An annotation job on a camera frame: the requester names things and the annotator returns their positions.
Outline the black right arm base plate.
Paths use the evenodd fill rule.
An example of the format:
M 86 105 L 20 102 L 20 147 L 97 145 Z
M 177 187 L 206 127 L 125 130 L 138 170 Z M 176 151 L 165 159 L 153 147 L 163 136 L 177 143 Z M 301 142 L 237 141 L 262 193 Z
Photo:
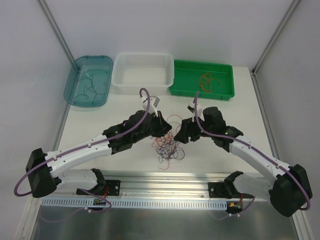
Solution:
M 225 198 L 229 197 L 229 193 L 225 188 L 223 182 L 209 182 L 208 183 L 209 198 Z

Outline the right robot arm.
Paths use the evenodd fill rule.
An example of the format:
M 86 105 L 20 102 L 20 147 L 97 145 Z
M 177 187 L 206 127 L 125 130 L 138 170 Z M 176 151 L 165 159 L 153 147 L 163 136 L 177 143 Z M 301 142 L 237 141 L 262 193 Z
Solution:
M 299 164 L 291 166 L 273 156 L 268 156 L 234 126 L 229 126 L 215 106 L 198 110 L 191 103 L 188 110 L 192 117 L 183 119 L 174 139 L 187 144 L 201 137 L 211 138 L 216 146 L 231 153 L 263 177 L 256 178 L 242 171 L 235 171 L 213 189 L 215 195 L 231 199 L 247 194 L 269 201 L 284 217 L 311 207 L 313 197 L 306 170 Z

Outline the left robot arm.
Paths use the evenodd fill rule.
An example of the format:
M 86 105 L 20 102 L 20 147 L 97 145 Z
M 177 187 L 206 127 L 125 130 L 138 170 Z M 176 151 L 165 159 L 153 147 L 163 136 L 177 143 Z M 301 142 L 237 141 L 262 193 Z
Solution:
M 133 144 L 147 138 L 161 138 L 172 126 L 162 113 L 139 110 L 122 123 L 105 129 L 101 134 L 74 148 L 44 153 L 41 148 L 31 152 L 25 171 L 34 198 L 46 197 L 58 189 L 76 189 L 78 195 L 88 191 L 104 192 L 106 181 L 101 171 L 71 172 L 70 169 L 93 159 L 108 157 L 129 150 Z

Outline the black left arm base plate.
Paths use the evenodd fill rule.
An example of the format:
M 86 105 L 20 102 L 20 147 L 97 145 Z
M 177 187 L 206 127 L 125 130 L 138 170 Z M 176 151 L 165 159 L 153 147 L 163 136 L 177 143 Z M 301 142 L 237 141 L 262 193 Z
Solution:
M 121 190 L 121 181 L 120 180 L 106 180 L 105 186 L 102 190 L 103 197 L 108 196 L 119 196 Z

